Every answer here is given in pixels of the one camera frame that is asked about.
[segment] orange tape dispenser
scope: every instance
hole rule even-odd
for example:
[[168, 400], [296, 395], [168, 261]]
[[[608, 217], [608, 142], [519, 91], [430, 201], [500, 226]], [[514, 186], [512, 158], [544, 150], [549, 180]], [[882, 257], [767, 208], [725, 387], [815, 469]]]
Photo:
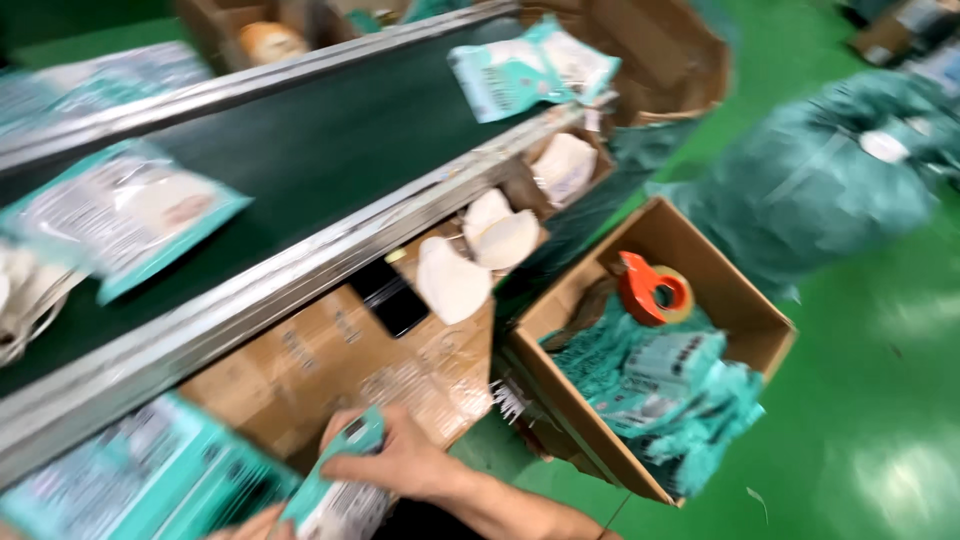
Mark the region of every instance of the orange tape dispenser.
[[658, 327], [681, 323], [693, 310], [693, 289], [673, 268], [651, 266], [636, 253], [622, 251], [627, 271], [617, 288], [627, 312], [641, 325]]

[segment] black phone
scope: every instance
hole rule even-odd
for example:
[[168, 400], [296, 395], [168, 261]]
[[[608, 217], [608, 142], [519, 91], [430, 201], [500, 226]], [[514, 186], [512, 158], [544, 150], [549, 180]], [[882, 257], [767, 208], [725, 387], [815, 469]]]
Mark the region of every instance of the black phone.
[[414, 289], [383, 257], [354, 272], [347, 282], [393, 337], [401, 337], [430, 314]]

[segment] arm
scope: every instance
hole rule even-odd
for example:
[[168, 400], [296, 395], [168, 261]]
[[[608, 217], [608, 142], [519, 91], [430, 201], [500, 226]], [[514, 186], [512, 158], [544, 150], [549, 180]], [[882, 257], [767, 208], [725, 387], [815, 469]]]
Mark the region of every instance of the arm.
[[[325, 477], [363, 481], [438, 506], [485, 538], [617, 540], [584, 513], [475, 472], [434, 446], [402, 408], [384, 407], [386, 440], [374, 456], [331, 457]], [[361, 410], [338, 412], [321, 449]]]

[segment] hand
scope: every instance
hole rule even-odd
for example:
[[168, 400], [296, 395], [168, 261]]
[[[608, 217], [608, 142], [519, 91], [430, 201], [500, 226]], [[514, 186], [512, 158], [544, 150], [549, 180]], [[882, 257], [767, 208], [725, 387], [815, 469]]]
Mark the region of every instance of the hand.
[[286, 503], [274, 504], [247, 520], [240, 527], [224, 528], [205, 540], [297, 540], [294, 524], [289, 520], [277, 526]]
[[[322, 453], [333, 437], [365, 409], [338, 411], [320, 444]], [[433, 445], [406, 409], [380, 407], [385, 421], [383, 451], [377, 455], [336, 455], [320, 470], [328, 479], [361, 481], [416, 501], [439, 496], [469, 468]]]

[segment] green conveyor belt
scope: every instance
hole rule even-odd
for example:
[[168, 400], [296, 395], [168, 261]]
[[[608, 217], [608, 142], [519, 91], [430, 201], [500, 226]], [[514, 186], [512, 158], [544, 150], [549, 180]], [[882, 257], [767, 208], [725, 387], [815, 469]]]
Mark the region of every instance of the green conveyor belt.
[[[106, 307], [74, 289], [0, 397], [149, 322], [542, 109], [477, 124], [446, 53], [471, 29], [340, 68], [300, 86], [148, 135], [187, 168], [255, 197], [220, 231]], [[68, 163], [3, 179], [0, 203]]]

